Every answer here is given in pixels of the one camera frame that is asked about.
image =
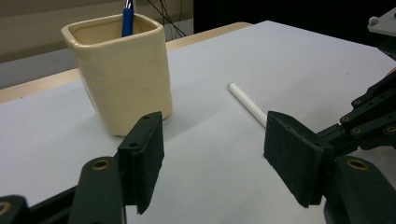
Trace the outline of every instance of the square ceramic cup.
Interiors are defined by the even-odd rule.
[[[122,15],[81,21],[62,29],[106,130],[125,136],[148,113],[172,111],[163,26],[134,14],[133,34],[121,37]]]

